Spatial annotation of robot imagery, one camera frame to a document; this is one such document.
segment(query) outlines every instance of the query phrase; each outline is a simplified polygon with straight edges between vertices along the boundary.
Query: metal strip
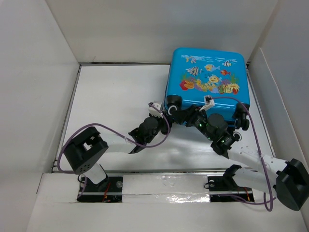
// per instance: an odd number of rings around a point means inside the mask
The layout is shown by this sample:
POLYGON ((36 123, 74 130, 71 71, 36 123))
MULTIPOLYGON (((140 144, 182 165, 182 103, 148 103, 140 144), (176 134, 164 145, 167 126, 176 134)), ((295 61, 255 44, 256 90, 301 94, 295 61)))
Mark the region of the metal strip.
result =
POLYGON ((87 66, 136 66, 136 65, 170 65, 170 63, 109 63, 109 62, 80 62, 82 67, 87 66))
POLYGON ((60 153, 60 150, 61 150, 63 142, 64 142, 64 137, 66 135, 66 131, 67 131, 68 123, 69 123, 69 118, 70 118, 70 114, 71 114, 71 110, 72 110, 73 100, 74 100, 74 96, 75 96, 75 93, 76 93, 77 84, 78 84, 79 76, 80 76, 80 73, 81 73, 81 69, 82 69, 82 67, 80 65, 78 72, 77 72, 73 92, 72 92, 72 95, 71 95, 71 98, 70 98, 69 107, 68 107, 68 110, 67 110, 67 113, 66 113, 66 117, 64 119, 62 130, 61 130, 61 137, 60 137, 60 141, 59 141, 59 144, 58 144, 58 150, 57 150, 57 153, 55 155, 54 165, 53 165, 52 171, 51 171, 52 173, 58 171, 58 168, 56 166, 56 162, 57 162, 58 155, 60 153))
POLYGON ((253 93, 254 100, 255 100, 255 102, 256 102, 257 110, 258 110, 259 115, 260 115, 260 118, 261 118, 261 120, 262 120, 262 124, 263 124, 263 127, 264 127, 264 131, 265 131, 265 134, 266 134, 266 137, 267 137, 267 141, 268 141, 268 144, 269 144, 269 147, 270 147, 272 156, 273 156, 273 157, 276 157, 276 154, 275 154, 275 151, 274 151, 274 149, 273 149, 273 147, 272 147, 271 139, 270 139, 270 136, 269 136, 267 127, 266 127, 266 123, 265 123, 265 120, 264 120, 264 117, 263 117, 263 114, 262 114, 262 110, 261 110, 259 101, 258 101, 258 99, 257 99, 257 96, 256 96, 256 93, 255 93, 255 90, 254 90, 254 87, 253 87, 253 83, 252 83, 252 80, 251 80, 251 77, 250 77, 250 74, 249 74, 249 70, 248 70, 248 69, 247 69, 247 77, 248 77, 249 84, 250 84, 250 87, 251 87, 251 90, 252 90, 252 93, 253 93))

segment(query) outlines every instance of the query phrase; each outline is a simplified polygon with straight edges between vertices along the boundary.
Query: small white connector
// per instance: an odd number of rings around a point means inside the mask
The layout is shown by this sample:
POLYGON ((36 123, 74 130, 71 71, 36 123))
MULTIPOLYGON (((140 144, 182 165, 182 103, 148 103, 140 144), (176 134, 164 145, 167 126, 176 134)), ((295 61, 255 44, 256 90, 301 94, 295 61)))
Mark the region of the small white connector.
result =
MULTIPOLYGON (((162 107, 163 107, 163 104, 162 102, 160 101, 156 101, 153 103, 153 107, 157 108, 158 110, 162 111, 162 107)), ((163 117, 159 112, 157 112, 154 108, 150 107, 148 108, 149 110, 149 113, 152 115, 152 116, 155 116, 155 117, 163 117)))
POLYGON ((206 97, 208 97, 208 96, 205 96, 205 97, 204 97, 205 105, 202 106, 202 107, 200 108, 199 111, 202 111, 202 110, 207 111, 207 110, 209 110, 210 108, 214 107, 214 99, 211 99, 210 101, 206 101, 206 97))

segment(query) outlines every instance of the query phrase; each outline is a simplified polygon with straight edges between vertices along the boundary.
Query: orange fish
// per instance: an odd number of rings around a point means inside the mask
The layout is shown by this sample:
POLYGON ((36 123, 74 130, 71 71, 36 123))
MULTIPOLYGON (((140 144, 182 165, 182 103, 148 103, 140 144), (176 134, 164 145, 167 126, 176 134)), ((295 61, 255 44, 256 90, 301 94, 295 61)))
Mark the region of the orange fish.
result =
POLYGON ((221 73, 223 76, 226 76, 226 75, 230 75, 230 74, 231 74, 231 72, 227 72, 227 70, 225 70, 225 69, 221 70, 220 73, 221 73))

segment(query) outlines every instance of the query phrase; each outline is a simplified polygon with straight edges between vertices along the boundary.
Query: tropical fish illustration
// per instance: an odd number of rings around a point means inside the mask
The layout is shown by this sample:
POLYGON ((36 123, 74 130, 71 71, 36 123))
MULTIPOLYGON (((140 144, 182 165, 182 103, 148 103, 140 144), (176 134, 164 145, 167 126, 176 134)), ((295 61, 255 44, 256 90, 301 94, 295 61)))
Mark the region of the tropical fish illustration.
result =
POLYGON ((229 66, 231 66, 232 64, 231 64, 231 62, 230 62, 229 60, 227 60, 227 61, 224 61, 224 63, 222 63, 222 65, 224 65, 224 66, 226 66, 226 67, 229 67, 229 66))
POLYGON ((220 73, 221 73, 223 76, 226 76, 226 75, 230 75, 230 74, 231 74, 231 72, 228 72, 228 71, 225 70, 225 69, 221 70, 220 73))
POLYGON ((219 83, 219 82, 221 82, 221 78, 217 77, 216 75, 209 76, 208 80, 211 83, 219 83))
POLYGON ((194 57, 186 57, 186 62, 189 62, 190 60, 191 60, 191 64, 197 62, 197 59, 195 59, 194 57))
POLYGON ((186 70, 188 71, 188 73, 190 73, 193 76, 198 75, 198 66, 194 66, 194 67, 186 69, 186 70))
POLYGON ((216 67, 213 64, 207 64, 205 65, 205 69, 209 72, 213 72, 215 70, 220 70, 220 66, 216 67))

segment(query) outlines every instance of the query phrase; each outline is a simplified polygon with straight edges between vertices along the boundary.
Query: blue tin box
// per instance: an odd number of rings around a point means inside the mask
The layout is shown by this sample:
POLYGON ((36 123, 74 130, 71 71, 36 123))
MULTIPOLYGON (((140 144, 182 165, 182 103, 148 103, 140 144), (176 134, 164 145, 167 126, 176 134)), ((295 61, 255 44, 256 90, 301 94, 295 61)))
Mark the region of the blue tin box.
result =
MULTIPOLYGON (((182 109, 192 104, 203 106, 204 96, 230 96, 249 108, 249 88, 245 60, 241 54, 194 48, 178 48, 174 51, 165 94, 182 98, 182 109)), ((221 114, 229 124, 234 124, 237 101, 216 99, 207 116, 221 114)))

